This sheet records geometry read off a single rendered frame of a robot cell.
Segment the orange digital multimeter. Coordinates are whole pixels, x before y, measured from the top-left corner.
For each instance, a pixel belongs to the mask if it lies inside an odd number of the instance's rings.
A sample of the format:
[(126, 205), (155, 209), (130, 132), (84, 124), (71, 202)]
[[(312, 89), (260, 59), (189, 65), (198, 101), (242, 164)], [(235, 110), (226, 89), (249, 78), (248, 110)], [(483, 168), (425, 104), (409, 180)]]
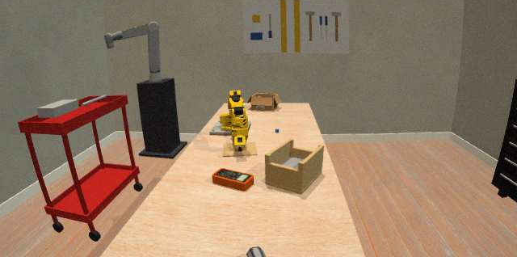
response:
[(240, 191), (247, 191), (254, 184), (254, 176), (239, 171), (221, 168), (212, 174), (213, 183), (231, 187)]

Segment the tan flat mat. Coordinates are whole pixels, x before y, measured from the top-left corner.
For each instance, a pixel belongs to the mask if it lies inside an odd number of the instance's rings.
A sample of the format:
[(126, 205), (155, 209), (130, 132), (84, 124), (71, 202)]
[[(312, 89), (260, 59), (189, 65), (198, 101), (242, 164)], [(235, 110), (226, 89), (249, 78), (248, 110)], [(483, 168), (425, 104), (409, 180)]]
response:
[(233, 143), (224, 143), (223, 157), (258, 155), (255, 142), (247, 142), (243, 151), (238, 151), (238, 147), (235, 150)]

